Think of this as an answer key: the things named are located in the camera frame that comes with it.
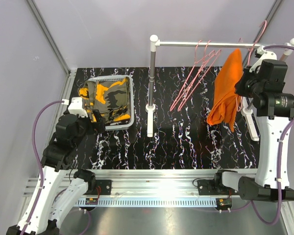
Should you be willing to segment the camouflage yellow trousers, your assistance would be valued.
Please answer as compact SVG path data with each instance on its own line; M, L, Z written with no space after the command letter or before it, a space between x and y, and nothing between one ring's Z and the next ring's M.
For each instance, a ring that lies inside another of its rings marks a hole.
M130 79L122 76L116 81L87 80L78 95L84 100L88 116L98 109L105 125L126 124L130 121Z

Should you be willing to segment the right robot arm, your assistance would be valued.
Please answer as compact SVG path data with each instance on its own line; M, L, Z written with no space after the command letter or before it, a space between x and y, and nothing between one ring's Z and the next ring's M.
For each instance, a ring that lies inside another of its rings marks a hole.
M219 170L213 190L224 194L237 191L244 200L294 201L287 171L288 135L294 121L294 96L283 92L288 66L284 61L264 59L245 68L235 85L236 94L252 98L260 133L260 158L254 178L235 171Z

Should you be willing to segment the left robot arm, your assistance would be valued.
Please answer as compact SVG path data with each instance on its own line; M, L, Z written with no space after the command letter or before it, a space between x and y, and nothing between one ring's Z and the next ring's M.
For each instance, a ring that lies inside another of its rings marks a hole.
M8 235L57 235L61 225L78 199L84 194L98 192L95 174L78 170L63 194L57 190L67 174L74 154L86 135L105 131L98 110L96 119L65 112L58 120L51 140L43 151L40 161L42 170L37 186L21 220L7 230Z

